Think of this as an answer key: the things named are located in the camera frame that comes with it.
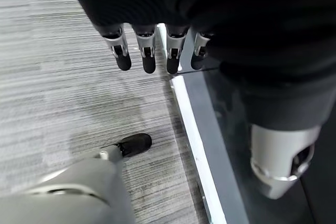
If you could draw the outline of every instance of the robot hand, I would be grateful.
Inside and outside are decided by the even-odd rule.
[[[309,166],[336,96],[335,0],[79,0],[120,69],[136,33],[143,67],[155,70],[155,24],[167,27],[167,70],[176,73],[186,32],[191,65],[205,55],[240,91],[251,124],[251,168],[262,192],[281,197]]]

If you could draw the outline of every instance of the silver metal cylinder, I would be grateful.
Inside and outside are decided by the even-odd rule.
[[[201,47],[205,47],[209,40],[210,40],[209,38],[202,36],[200,33],[196,34],[195,44],[194,44],[195,45],[194,52],[196,56],[199,56],[200,54],[199,51]]]
[[[280,198],[307,170],[320,129],[276,131],[252,125],[250,163],[265,196]]]
[[[118,59],[119,55],[116,53],[115,48],[116,46],[121,46],[122,50],[122,55],[127,56],[128,54],[128,46],[127,46],[127,40],[126,40],[126,35],[124,32],[124,25],[120,26],[121,29],[121,36],[118,38],[107,38],[104,37],[104,40],[106,41],[107,45],[111,48],[114,56]]]
[[[181,37],[181,38],[174,38],[169,36],[169,34],[167,33],[167,55],[169,59],[172,59],[172,49],[177,49],[178,53],[177,53],[177,59],[180,58],[181,52],[183,50],[183,45],[184,45],[184,41],[186,38],[186,34]]]

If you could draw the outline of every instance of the black fabric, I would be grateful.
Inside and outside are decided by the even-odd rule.
[[[250,122],[295,129],[328,117],[336,86],[336,0],[79,2],[102,35],[120,23],[166,23],[213,33],[208,55],[223,62],[223,75],[241,90]],[[143,64],[147,73],[155,70],[154,59],[146,57]],[[319,98],[324,105],[318,104]],[[267,110],[280,112],[271,115]],[[291,113],[298,116],[290,120]]]

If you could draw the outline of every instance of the black fingertip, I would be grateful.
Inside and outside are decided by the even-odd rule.
[[[155,58],[154,57],[142,57],[143,69],[146,73],[153,73],[155,71]]]
[[[179,69],[179,63],[180,59],[172,58],[172,59],[167,59],[167,72],[170,74],[175,74],[177,73]]]
[[[118,67],[123,70],[127,71],[131,68],[132,62],[129,53],[127,53],[126,56],[119,55],[118,58],[116,58]]]
[[[202,56],[196,56],[195,53],[193,53],[193,56],[191,58],[191,67],[195,70],[200,70],[203,66],[204,57]]]

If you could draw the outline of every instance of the gray carpet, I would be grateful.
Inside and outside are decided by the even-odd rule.
[[[123,172],[137,222],[206,223],[161,48],[146,74],[125,30],[127,72],[77,0],[0,0],[0,195],[145,132],[153,147]]]

